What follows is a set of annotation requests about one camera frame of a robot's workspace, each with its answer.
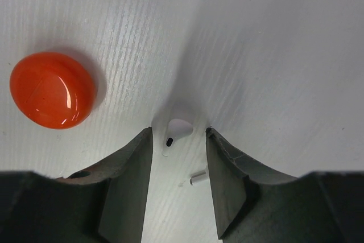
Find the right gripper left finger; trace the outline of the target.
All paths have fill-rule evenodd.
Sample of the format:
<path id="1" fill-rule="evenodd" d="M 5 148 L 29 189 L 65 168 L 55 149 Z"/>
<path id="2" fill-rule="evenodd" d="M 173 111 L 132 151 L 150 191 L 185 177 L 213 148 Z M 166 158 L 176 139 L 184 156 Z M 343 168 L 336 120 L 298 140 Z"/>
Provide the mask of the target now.
<path id="1" fill-rule="evenodd" d="M 67 178 L 1 172 L 1 241 L 140 242 L 152 156 L 148 127 Z"/>

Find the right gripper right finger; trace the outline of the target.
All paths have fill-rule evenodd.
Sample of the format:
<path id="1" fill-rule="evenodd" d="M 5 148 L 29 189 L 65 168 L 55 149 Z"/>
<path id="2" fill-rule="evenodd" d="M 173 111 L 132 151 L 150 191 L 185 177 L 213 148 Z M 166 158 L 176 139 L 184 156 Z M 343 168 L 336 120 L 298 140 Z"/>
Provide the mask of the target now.
<path id="1" fill-rule="evenodd" d="M 206 130 L 217 235 L 223 242 L 362 242 L 363 172 L 294 177 Z"/>

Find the orange earbud charging case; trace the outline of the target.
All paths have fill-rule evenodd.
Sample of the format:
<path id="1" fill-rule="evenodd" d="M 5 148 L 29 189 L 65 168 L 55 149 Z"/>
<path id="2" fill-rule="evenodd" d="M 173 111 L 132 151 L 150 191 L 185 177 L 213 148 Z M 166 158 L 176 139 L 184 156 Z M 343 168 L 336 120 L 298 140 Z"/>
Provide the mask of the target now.
<path id="1" fill-rule="evenodd" d="M 96 101 L 96 84 L 75 59 L 58 52 L 38 52 L 20 60 L 10 75 L 10 92 L 18 109 L 49 129 L 82 123 Z"/>

